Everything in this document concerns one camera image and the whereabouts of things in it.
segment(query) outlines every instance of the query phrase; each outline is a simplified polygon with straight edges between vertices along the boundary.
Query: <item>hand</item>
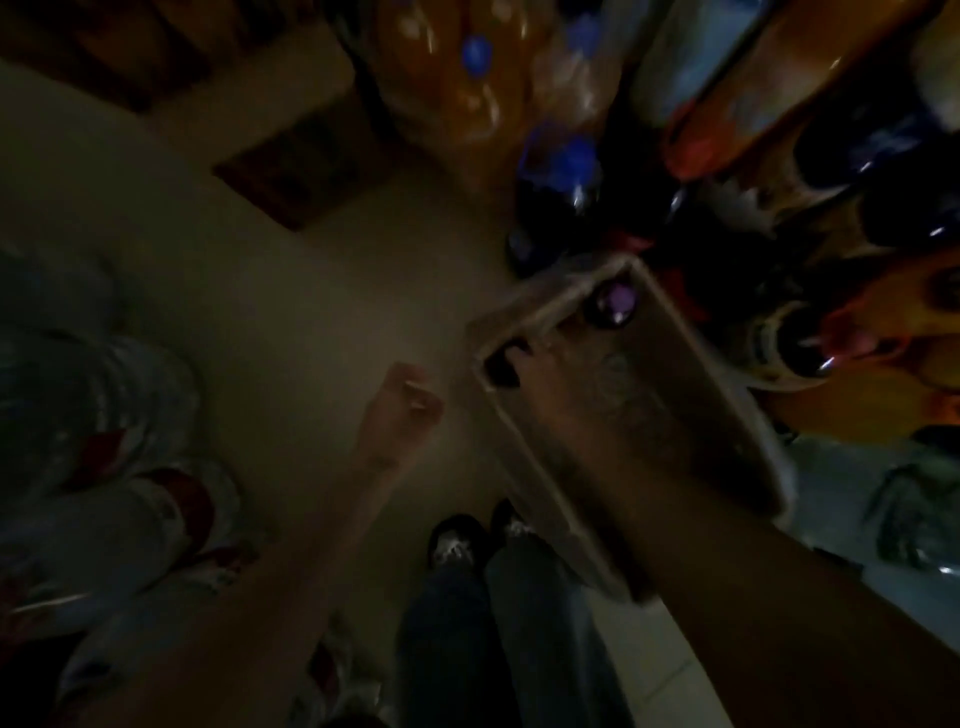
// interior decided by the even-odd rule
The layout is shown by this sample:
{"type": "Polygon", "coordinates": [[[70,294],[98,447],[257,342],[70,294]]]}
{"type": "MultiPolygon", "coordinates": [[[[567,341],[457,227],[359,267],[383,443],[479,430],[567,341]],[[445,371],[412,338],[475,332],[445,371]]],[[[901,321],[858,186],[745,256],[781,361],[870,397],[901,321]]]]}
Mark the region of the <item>hand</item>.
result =
{"type": "Polygon", "coordinates": [[[534,415],[562,441],[592,419],[576,387],[570,348],[559,333],[531,340],[530,353],[507,349],[506,357],[534,415]]]}
{"type": "Polygon", "coordinates": [[[421,367],[391,366],[360,424],[353,452],[358,467],[397,477],[413,465],[444,416],[444,401],[423,388],[427,381],[421,367]]]}

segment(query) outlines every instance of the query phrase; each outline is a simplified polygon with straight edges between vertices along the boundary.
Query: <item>soda bottle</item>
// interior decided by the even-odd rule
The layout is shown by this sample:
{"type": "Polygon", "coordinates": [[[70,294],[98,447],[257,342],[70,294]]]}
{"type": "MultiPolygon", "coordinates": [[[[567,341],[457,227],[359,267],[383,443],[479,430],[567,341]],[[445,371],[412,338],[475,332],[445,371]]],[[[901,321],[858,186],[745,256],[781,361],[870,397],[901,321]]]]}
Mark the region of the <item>soda bottle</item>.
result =
{"type": "Polygon", "coordinates": [[[738,171],[782,221],[839,194],[889,159],[960,129],[960,2],[951,0],[904,51],[872,64],[804,124],[738,171]]]}
{"type": "Polygon", "coordinates": [[[452,0],[379,0],[375,41],[388,76],[434,100],[462,38],[460,4],[452,0]]]}
{"type": "Polygon", "coordinates": [[[679,0],[636,70],[630,102],[644,124],[662,129],[696,100],[763,16],[766,0],[679,0]]]}
{"type": "Polygon", "coordinates": [[[797,432],[852,443],[887,443],[928,425],[960,425],[960,397],[884,364],[839,369],[819,387],[768,393],[762,403],[797,432]]]}
{"type": "Polygon", "coordinates": [[[925,339],[919,348],[911,370],[917,379],[937,389],[960,392],[960,335],[925,339]]]}
{"type": "Polygon", "coordinates": [[[237,548],[212,551],[200,563],[164,577],[92,629],[60,674],[60,714],[85,707],[183,644],[197,616],[236,581],[250,560],[237,548]]]}
{"type": "Polygon", "coordinates": [[[116,282],[97,258],[0,240],[0,326],[67,331],[102,341],[120,311],[116,282]]]}
{"type": "Polygon", "coordinates": [[[470,31],[517,60],[526,74],[546,44],[553,25],[552,7],[542,0],[470,0],[470,31]]]}
{"type": "Polygon", "coordinates": [[[789,0],[680,122],[664,150],[667,167],[682,182],[727,168],[926,5],[925,0],[789,0]]]}
{"type": "Polygon", "coordinates": [[[568,133],[600,133],[620,83],[621,59],[601,43],[599,14],[567,20],[533,61],[534,105],[568,133]]]}
{"type": "Polygon", "coordinates": [[[0,523],[2,622],[39,639],[88,629],[177,562],[218,545],[240,502],[212,461],[175,463],[53,498],[0,523]]]}
{"type": "Polygon", "coordinates": [[[960,145],[927,145],[892,162],[864,192],[798,227],[816,245],[806,262],[921,253],[960,236],[960,145]]]}
{"type": "Polygon", "coordinates": [[[960,249],[895,260],[828,322],[882,338],[960,333],[960,249]]]}
{"type": "Polygon", "coordinates": [[[454,145],[495,148],[520,126],[523,81],[509,57],[497,54],[485,37],[470,36],[447,70],[442,113],[454,145]]]}
{"type": "Polygon", "coordinates": [[[596,148],[587,136],[574,136],[542,163],[528,155],[516,182],[517,227],[506,245],[518,277],[533,276],[568,251],[591,246],[601,181],[596,148]]]}
{"type": "Polygon", "coordinates": [[[198,401],[190,370],[160,347],[0,326],[0,508],[169,462],[198,401]]]}

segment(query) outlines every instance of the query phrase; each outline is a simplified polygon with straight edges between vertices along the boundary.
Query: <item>sneaker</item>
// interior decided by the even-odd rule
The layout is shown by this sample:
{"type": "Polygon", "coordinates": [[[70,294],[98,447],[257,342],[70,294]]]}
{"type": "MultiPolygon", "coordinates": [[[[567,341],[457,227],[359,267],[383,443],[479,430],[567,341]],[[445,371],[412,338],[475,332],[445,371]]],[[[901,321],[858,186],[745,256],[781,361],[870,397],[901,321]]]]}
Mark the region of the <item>sneaker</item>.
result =
{"type": "Polygon", "coordinates": [[[448,564],[458,564],[480,571],[489,558],[490,536],[473,516],[452,516],[440,523],[430,534],[426,563],[431,570],[448,564]]]}
{"type": "Polygon", "coordinates": [[[514,505],[504,498],[493,509],[490,517],[490,533],[494,550],[501,548],[508,539],[536,534],[533,526],[520,517],[514,505]]]}

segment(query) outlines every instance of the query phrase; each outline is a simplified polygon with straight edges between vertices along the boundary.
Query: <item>forearm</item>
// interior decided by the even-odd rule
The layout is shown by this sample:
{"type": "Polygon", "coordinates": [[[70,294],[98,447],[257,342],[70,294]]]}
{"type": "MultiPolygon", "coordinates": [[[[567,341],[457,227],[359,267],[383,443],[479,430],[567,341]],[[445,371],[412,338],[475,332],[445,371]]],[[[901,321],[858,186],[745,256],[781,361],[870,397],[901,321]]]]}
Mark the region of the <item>forearm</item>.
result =
{"type": "Polygon", "coordinates": [[[389,493],[382,470],[351,462],[343,482],[212,605],[184,648],[91,712],[87,725],[282,725],[326,628],[331,585],[389,493]]]}
{"type": "Polygon", "coordinates": [[[605,426],[564,440],[738,728],[960,718],[960,660],[899,610],[605,426]]]}

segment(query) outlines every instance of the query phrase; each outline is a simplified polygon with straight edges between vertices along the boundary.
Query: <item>floor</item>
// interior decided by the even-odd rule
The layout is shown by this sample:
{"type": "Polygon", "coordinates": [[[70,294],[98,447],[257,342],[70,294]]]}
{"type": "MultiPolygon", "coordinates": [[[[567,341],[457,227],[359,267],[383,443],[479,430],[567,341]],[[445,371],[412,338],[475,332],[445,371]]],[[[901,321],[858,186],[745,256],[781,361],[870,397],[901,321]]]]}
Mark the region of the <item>floor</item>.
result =
{"type": "MultiPolygon", "coordinates": [[[[486,520],[502,497],[454,394],[465,322],[511,286],[502,231],[443,173],[413,165],[293,236],[139,120],[5,68],[0,93],[9,214],[107,256],[136,325],[201,374],[206,437],[279,530],[336,482],[387,366],[434,373],[448,416],[344,584],[348,622],[388,666],[432,526],[457,511],[486,520]]],[[[730,725],[665,610],[590,602],[638,725],[730,725]]]]}

